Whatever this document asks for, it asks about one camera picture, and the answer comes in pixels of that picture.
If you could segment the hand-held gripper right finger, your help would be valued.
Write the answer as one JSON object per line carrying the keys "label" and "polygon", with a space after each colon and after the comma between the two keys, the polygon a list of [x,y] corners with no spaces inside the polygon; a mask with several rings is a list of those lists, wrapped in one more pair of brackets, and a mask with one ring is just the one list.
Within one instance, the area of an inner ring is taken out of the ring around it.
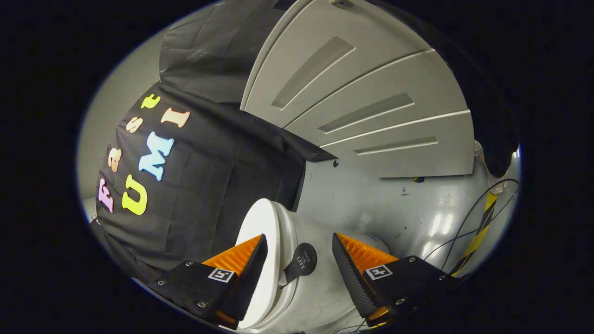
{"label": "hand-held gripper right finger", "polygon": [[396,258],[342,233],[333,234],[332,252],[350,298],[370,328],[403,321],[463,282],[422,258]]}

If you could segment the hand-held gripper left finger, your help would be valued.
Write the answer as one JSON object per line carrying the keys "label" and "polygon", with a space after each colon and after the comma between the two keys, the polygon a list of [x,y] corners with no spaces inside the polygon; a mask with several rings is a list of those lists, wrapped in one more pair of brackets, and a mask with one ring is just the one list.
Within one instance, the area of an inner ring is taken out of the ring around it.
{"label": "hand-held gripper left finger", "polygon": [[147,290],[210,326],[235,330],[243,321],[268,252],[262,233],[202,263],[185,260],[147,283]]}

